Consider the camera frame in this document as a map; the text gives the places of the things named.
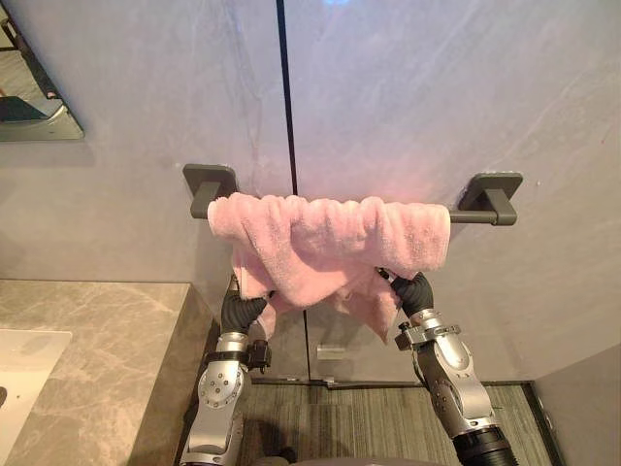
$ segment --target pink towel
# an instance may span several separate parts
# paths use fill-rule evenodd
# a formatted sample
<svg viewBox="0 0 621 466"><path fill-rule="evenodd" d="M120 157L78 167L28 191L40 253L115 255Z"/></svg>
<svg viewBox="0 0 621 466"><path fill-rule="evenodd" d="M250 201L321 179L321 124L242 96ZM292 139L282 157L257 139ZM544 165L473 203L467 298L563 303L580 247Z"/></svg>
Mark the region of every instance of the pink towel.
<svg viewBox="0 0 621 466"><path fill-rule="evenodd" d="M233 244L242 297L277 292L260 318L268 338L276 314L326 299L385 342L398 300L376 267L405 278L437 269L450 234L446 207L377 197L340 203L234 193L211 202L208 219L213 234Z"/></svg>

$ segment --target towel bar bracket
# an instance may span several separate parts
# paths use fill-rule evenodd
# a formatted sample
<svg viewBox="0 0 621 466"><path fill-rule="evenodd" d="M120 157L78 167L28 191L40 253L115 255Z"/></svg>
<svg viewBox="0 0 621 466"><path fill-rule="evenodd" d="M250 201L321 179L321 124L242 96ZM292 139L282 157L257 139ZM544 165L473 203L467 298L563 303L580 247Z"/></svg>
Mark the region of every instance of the towel bar bracket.
<svg viewBox="0 0 621 466"><path fill-rule="evenodd" d="M183 175L192 191L192 218L207 218L207 207L218 197L228 197L238 190L235 171L222 165L188 163Z"/></svg>
<svg viewBox="0 0 621 466"><path fill-rule="evenodd" d="M459 202L450 212L452 223L491 223L513 225L517 212L509 199L522 183L519 173L479 173L475 175Z"/></svg>

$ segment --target countertop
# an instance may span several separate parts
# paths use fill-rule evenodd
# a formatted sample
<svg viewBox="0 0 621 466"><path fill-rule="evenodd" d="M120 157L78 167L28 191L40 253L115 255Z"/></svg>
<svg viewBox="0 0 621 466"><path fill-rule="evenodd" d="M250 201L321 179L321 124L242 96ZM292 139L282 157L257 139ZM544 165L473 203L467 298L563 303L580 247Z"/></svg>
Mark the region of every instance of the countertop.
<svg viewBox="0 0 621 466"><path fill-rule="evenodd" d="M0 328L73 333L6 465L170 465L208 329L188 283L0 281Z"/></svg>

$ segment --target metal bracket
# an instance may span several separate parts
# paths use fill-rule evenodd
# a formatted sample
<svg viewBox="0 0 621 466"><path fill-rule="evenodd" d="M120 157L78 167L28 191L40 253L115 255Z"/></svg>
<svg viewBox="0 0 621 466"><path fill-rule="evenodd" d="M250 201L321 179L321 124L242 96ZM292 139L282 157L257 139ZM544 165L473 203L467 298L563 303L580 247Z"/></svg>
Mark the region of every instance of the metal bracket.
<svg viewBox="0 0 621 466"><path fill-rule="evenodd" d="M475 175L459 202L450 212L451 223L491 223L513 225L517 212L509 199L522 183L519 173L479 173Z"/></svg>
<svg viewBox="0 0 621 466"><path fill-rule="evenodd" d="M183 175L194 199L190 206L193 218L207 218L207 207L218 197L228 197L238 190L235 172L223 165L188 163Z"/></svg>
<svg viewBox="0 0 621 466"><path fill-rule="evenodd" d="M401 351L416 349L448 333L459 334L462 331L459 325L442 325L424 329L421 326L411 327L408 322L402 323L399 328L401 333L395 337L395 343Z"/></svg>

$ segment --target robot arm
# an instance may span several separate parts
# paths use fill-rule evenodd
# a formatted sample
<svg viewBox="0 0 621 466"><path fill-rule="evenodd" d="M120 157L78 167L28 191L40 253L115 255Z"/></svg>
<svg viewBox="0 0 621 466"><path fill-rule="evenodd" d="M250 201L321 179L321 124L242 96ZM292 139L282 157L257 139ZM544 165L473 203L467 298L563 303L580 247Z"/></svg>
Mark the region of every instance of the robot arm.
<svg viewBox="0 0 621 466"><path fill-rule="evenodd" d="M434 310L432 288L422 274L412 281L391 280L409 322L395 338L399 350L411 350L414 371L429 391L436 416L465 466L517 465L494 415L487 391L476 378L473 356Z"/></svg>
<svg viewBox="0 0 621 466"><path fill-rule="evenodd" d="M181 466L235 466L244 432L240 402L252 386L248 371L270 366L271 352L265 341L248 345L249 326L261 314L266 301L244 301L235 277L222 304L222 334L215 352L207 356L207 369L198 382L198 411L190 428Z"/></svg>

